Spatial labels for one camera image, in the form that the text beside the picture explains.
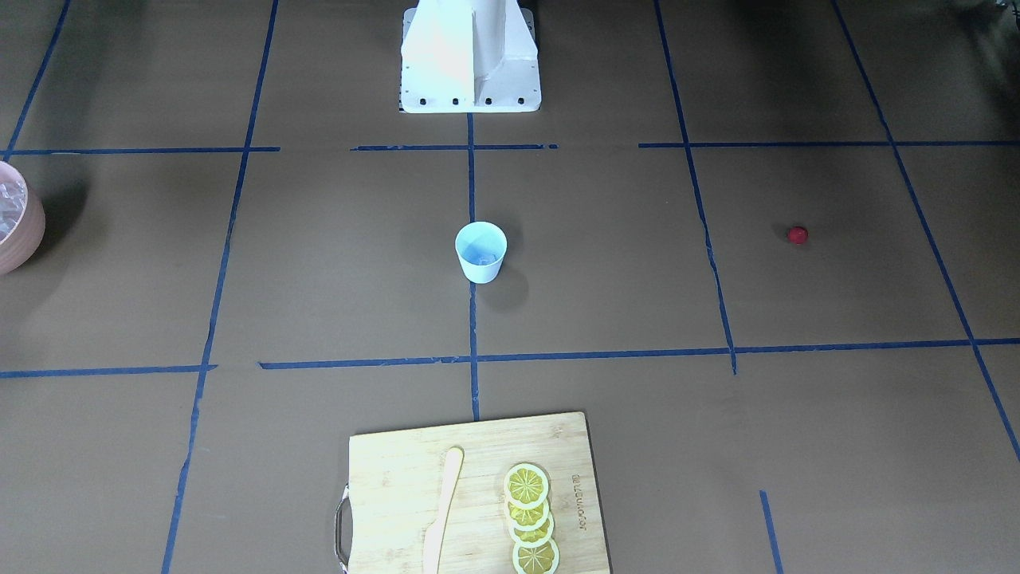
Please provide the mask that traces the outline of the light blue cup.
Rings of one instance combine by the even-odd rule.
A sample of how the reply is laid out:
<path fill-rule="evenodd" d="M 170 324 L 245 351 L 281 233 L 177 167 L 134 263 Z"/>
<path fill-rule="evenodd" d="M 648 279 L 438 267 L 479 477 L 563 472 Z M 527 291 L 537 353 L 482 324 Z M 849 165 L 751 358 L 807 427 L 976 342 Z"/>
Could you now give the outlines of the light blue cup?
<path fill-rule="evenodd" d="M 466 279 L 474 284 L 488 284 L 500 272 L 508 251 L 508 239 L 491 222 L 471 222 L 459 229 L 454 248 Z"/>

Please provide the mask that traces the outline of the clear ice cubes pile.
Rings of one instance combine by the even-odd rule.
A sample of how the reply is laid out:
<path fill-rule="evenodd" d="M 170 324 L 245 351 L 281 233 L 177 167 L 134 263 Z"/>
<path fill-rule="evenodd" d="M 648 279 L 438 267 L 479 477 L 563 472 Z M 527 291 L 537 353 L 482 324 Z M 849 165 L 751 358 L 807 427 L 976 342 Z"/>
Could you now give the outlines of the clear ice cubes pile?
<path fill-rule="evenodd" d="M 1 241 L 14 232 L 28 210 L 29 192 L 19 179 L 3 179 L 1 189 Z"/>

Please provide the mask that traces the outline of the lemon slice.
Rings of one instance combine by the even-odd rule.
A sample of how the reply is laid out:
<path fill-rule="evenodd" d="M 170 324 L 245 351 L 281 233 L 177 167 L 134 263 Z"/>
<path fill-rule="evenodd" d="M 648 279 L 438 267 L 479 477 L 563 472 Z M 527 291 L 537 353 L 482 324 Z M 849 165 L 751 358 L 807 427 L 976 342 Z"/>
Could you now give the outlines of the lemon slice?
<path fill-rule="evenodd" d="M 521 547 L 539 547 L 553 539 L 555 527 L 555 518 L 550 514 L 533 530 L 522 530 L 517 523 L 513 522 L 509 527 L 509 532 L 515 545 Z"/>
<path fill-rule="evenodd" d="M 545 504 L 551 487 L 549 477 L 532 462 L 518 462 L 506 472 L 502 486 L 506 502 L 522 511 Z"/>
<path fill-rule="evenodd" d="M 560 551 L 554 538 L 537 542 L 514 542 L 512 567 L 515 573 L 556 573 L 559 563 Z"/>
<path fill-rule="evenodd" d="M 545 499 L 536 508 L 530 509 L 521 508 L 521 506 L 510 501 L 507 502 L 505 509 L 506 516 L 510 520 L 510 526 L 522 532 L 532 532 L 542 528 L 551 515 L 549 499 Z"/>

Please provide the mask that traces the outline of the yellow plastic knife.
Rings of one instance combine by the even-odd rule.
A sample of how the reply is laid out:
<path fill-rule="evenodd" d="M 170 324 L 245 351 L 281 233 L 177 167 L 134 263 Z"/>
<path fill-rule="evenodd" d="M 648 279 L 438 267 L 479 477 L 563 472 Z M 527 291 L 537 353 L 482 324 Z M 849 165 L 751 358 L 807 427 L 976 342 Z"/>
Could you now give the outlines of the yellow plastic knife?
<path fill-rule="evenodd" d="M 441 474 L 440 493 L 438 494 L 436 519 L 434 523 L 424 531 L 422 549 L 422 571 L 423 573 L 437 573 L 441 562 L 441 551 L 445 539 L 445 528 L 447 528 L 449 518 L 449 508 L 451 508 L 453 497 L 456 491 L 461 468 L 464 460 L 464 451 L 459 446 L 450 447 L 445 452 L 443 474 Z"/>

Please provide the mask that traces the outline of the wooden cutting board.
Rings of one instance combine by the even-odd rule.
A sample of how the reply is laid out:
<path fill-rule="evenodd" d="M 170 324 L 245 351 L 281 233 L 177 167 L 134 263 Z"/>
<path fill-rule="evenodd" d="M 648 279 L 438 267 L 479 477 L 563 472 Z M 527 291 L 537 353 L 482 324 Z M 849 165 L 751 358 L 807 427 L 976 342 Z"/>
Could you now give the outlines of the wooden cutting board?
<path fill-rule="evenodd" d="M 353 436 L 335 513 L 341 572 L 423 573 L 424 531 L 453 446 L 464 460 L 437 573 L 515 573 L 502 480 L 518 462 L 540 466 L 550 481 L 556 573 L 611 570 L 586 415 L 576 411 Z"/>

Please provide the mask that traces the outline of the red strawberry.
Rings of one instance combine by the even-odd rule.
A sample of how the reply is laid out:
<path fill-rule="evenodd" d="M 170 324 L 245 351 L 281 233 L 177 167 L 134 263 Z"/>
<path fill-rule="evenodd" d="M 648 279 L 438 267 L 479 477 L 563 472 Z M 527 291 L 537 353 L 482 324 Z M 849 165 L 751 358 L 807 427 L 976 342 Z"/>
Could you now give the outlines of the red strawberry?
<path fill-rule="evenodd" d="M 790 226 L 786 233 L 787 241 L 794 245 L 805 245 L 810 238 L 808 229 L 804 226 Z"/>

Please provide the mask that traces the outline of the pink bowl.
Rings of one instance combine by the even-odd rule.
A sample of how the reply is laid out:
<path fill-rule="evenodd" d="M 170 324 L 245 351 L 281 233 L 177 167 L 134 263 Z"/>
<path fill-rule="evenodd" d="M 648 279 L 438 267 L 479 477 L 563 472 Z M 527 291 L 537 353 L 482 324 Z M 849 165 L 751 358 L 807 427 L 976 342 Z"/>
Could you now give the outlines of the pink bowl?
<path fill-rule="evenodd" d="M 22 174 L 6 161 L 1 163 L 1 179 L 19 179 L 19 181 L 26 182 Z M 26 182 L 26 188 L 29 192 L 26 215 L 14 232 L 1 243 L 2 275 L 6 275 L 26 264 L 39 248 L 46 229 L 46 214 L 41 206 L 40 197 L 29 188 L 28 182 Z"/>

